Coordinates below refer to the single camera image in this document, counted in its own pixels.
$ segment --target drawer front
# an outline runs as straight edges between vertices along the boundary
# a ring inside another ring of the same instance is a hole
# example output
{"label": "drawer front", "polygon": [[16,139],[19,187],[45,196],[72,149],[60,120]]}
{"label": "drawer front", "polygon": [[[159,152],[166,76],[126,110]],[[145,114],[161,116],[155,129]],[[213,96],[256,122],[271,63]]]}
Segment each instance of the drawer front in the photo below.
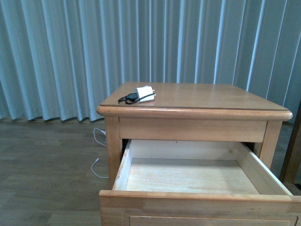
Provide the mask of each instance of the drawer front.
{"label": "drawer front", "polygon": [[120,118],[120,138],[262,142],[266,121]]}
{"label": "drawer front", "polygon": [[292,220],[267,219],[225,219],[225,218],[166,218],[130,216],[130,226],[294,226],[297,217]]}
{"label": "drawer front", "polygon": [[294,226],[301,200],[285,195],[101,191],[103,226]]}

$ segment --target white charger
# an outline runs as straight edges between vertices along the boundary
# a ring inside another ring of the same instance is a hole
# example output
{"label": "white charger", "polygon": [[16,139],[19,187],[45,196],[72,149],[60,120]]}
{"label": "white charger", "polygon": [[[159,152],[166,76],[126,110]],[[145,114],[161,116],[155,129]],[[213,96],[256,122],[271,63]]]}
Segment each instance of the white charger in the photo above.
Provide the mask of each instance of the white charger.
{"label": "white charger", "polygon": [[137,94],[138,99],[142,98],[137,103],[154,100],[155,99],[155,95],[156,95],[156,94],[153,94],[154,90],[152,89],[152,87],[148,86],[148,85],[143,86],[143,87],[139,87],[139,88],[135,88],[134,89],[134,93]]}

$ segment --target lower drawer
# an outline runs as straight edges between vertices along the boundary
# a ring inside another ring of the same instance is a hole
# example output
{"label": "lower drawer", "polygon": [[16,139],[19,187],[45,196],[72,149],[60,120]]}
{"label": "lower drawer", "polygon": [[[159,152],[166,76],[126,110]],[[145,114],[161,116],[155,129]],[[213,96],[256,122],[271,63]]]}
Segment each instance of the lower drawer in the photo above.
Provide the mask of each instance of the lower drawer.
{"label": "lower drawer", "polygon": [[238,142],[131,140],[103,226],[294,226],[301,198]]}

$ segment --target white cable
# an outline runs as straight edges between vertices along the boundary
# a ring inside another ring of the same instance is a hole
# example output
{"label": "white cable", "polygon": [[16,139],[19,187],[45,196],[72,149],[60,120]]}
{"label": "white cable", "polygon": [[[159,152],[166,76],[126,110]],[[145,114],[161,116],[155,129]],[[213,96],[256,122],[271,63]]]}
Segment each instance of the white cable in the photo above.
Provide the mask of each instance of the white cable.
{"label": "white cable", "polygon": [[93,135],[94,135],[94,139],[95,139],[95,141],[96,141],[97,143],[99,143],[99,144],[101,144],[102,146],[105,146],[105,147],[106,147],[107,145],[105,145],[105,144],[99,142],[99,141],[96,139],[96,136],[95,136],[95,130],[101,131],[104,135],[105,135],[105,131],[103,131],[103,130],[101,130],[101,129],[98,129],[98,128],[94,128],[94,130],[93,130]]}
{"label": "white cable", "polygon": [[101,177],[101,176],[97,175],[97,174],[94,172],[94,170],[92,169],[93,166],[95,165],[95,163],[97,163],[98,160],[99,160],[99,158],[97,158],[97,159],[95,160],[95,162],[92,164],[92,166],[91,166],[92,172],[93,172],[96,176],[98,176],[99,178],[109,178],[109,177]]}

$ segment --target light blue curtain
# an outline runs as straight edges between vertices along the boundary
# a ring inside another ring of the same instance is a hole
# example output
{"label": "light blue curtain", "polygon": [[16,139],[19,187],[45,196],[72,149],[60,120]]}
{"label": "light blue curtain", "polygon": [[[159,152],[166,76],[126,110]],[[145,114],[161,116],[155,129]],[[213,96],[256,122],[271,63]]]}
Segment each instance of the light blue curtain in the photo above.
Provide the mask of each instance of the light blue curtain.
{"label": "light blue curtain", "polygon": [[234,84],[296,113],[299,0],[0,0],[0,118],[100,118],[126,81]]}

